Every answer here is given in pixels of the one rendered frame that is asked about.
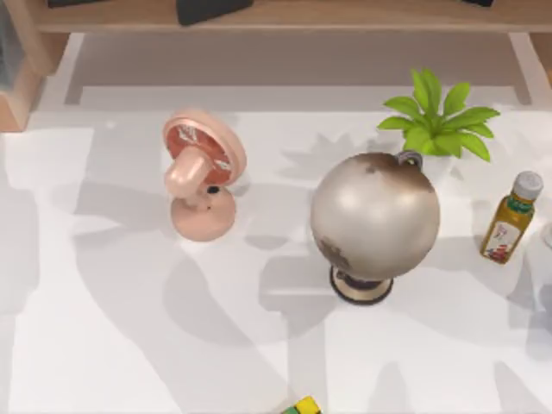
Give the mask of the wooden shelf unit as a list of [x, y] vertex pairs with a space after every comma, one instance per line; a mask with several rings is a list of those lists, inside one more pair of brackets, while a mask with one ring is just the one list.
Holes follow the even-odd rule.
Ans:
[[[131, 112], [346, 109], [361, 89], [404, 87], [412, 66], [466, 72], [497, 88], [528, 35], [540, 61], [518, 96], [552, 107], [552, 0], [254, 0], [189, 27], [178, 0], [100, 0], [50, 8], [0, 0], [25, 52], [20, 109]], [[537, 91], [536, 85], [544, 86]]]

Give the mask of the yellow bottle with grey cap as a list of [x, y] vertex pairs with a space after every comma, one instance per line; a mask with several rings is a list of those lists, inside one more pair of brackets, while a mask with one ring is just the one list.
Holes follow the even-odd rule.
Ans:
[[483, 238], [480, 246], [483, 257], [499, 264], [511, 258], [535, 215], [535, 202], [542, 190], [543, 179], [538, 173], [523, 171], [517, 175]]

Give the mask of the beige globe on stand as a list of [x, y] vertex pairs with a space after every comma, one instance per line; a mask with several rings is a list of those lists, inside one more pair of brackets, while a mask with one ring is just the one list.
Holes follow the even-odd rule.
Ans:
[[313, 193], [310, 229], [330, 263], [329, 281], [352, 304], [384, 300], [393, 282], [436, 243], [441, 210], [420, 153], [356, 154], [334, 166]]

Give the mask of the black box on shelf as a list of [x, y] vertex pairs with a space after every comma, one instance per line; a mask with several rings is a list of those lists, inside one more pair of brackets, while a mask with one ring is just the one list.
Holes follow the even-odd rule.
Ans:
[[225, 16], [253, 5], [254, 0], [176, 0], [181, 26], [191, 26]]

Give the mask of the green leafy plant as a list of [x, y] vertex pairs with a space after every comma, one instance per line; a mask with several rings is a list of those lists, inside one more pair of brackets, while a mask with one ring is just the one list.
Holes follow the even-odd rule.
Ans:
[[469, 83], [460, 82], [447, 92], [429, 69], [411, 70], [410, 96], [391, 97], [384, 106], [394, 110], [383, 119], [379, 130], [397, 130], [404, 139], [403, 149], [420, 154], [460, 158], [464, 150], [489, 162], [485, 139], [494, 133], [488, 122], [500, 112], [487, 106], [467, 106]]

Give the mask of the multicoloured puzzle cube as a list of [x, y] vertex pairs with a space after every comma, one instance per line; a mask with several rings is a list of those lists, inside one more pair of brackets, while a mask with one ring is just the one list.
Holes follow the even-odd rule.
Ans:
[[277, 414], [323, 414], [323, 411], [312, 396], [306, 396]]

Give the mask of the pink desk fan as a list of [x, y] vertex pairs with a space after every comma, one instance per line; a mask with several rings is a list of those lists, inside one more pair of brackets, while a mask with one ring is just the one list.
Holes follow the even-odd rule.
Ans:
[[172, 158], [164, 182], [172, 196], [171, 218], [185, 239], [209, 242], [235, 222], [236, 204], [228, 186], [247, 167], [244, 146], [224, 122], [203, 110], [174, 114], [163, 128]]

